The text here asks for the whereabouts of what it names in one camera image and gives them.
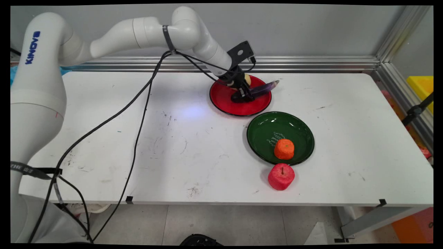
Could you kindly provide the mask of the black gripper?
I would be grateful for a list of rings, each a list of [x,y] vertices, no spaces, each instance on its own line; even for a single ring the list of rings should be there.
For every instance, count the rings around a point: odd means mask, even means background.
[[[244,72],[227,72],[220,76],[220,83],[233,90],[230,99],[233,103],[246,103],[255,100],[250,92],[249,75]]]

